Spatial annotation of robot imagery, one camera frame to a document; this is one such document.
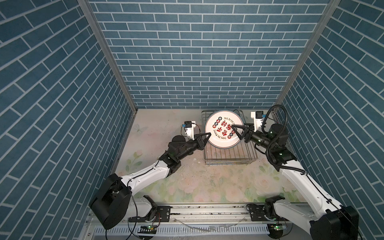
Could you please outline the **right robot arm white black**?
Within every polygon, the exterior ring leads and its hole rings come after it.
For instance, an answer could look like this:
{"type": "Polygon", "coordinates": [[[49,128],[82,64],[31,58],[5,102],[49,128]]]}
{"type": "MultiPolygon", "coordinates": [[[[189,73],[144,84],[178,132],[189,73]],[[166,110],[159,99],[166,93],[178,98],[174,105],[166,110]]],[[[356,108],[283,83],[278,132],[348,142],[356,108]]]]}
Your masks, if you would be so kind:
{"type": "Polygon", "coordinates": [[[260,130],[255,124],[231,126],[240,140],[253,142],[255,148],[265,148],[268,162],[295,186],[311,207],[310,211],[306,211],[284,197],[274,196],[265,200],[266,218],[289,220],[314,240],[362,239],[358,211],[332,197],[287,149],[288,122],[287,109],[274,105],[264,117],[260,130]]]}

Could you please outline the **large plate red characters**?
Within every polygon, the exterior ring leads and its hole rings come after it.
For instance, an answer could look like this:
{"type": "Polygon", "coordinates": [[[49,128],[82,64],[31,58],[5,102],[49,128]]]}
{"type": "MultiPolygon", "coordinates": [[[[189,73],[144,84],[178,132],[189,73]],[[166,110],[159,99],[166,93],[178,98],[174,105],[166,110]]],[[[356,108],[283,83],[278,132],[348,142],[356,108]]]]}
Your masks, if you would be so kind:
{"type": "Polygon", "coordinates": [[[240,139],[232,125],[243,125],[243,120],[238,114],[231,111],[217,111],[211,114],[205,123],[205,132],[211,133],[211,145],[219,149],[236,146],[240,139]]]}

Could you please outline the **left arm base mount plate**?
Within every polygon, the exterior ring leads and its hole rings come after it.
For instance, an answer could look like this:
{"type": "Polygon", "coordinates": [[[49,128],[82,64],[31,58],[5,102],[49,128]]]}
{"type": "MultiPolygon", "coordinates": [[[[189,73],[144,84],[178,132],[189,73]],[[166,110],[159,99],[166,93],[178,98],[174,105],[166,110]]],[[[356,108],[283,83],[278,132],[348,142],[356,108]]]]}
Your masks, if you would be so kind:
{"type": "Polygon", "coordinates": [[[169,222],[170,220],[170,214],[171,214],[171,207],[170,206],[157,206],[157,207],[151,207],[149,212],[144,216],[144,214],[136,215],[136,212],[134,212],[134,215],[130,218],[128,218],[130,223],[162,223],[162,222],[169,222]]]}

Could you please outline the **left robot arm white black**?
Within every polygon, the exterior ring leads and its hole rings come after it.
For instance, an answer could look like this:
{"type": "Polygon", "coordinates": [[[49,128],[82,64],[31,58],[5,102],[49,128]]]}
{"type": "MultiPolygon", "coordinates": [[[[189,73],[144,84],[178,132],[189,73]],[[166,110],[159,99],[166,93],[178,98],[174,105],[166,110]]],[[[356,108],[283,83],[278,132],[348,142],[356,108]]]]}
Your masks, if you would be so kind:
{"type": "Polygon", "coordinates": [[[106,177],[89,202],[104,229],[112,229],[126,217],[136,193],[174,174],[182,165],[182,159],[204,150],[210,137],[211,133],[196,134],[193,140],[186,141],[181,135],[175,136],[168,143],[168,149],[149,167],[122,177],[117,174],[106,177]]]}

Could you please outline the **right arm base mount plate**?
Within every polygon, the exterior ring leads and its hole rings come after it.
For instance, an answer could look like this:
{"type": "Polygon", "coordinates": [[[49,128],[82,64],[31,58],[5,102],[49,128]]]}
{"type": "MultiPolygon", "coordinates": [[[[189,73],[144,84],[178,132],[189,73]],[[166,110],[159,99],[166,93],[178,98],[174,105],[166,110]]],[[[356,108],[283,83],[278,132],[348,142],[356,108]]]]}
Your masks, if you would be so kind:
{"type": "Polygon", "coordinates": [[[265,216],[264,205],[248,204],[246,209],[252,222],[269,221],[265,216]]]}

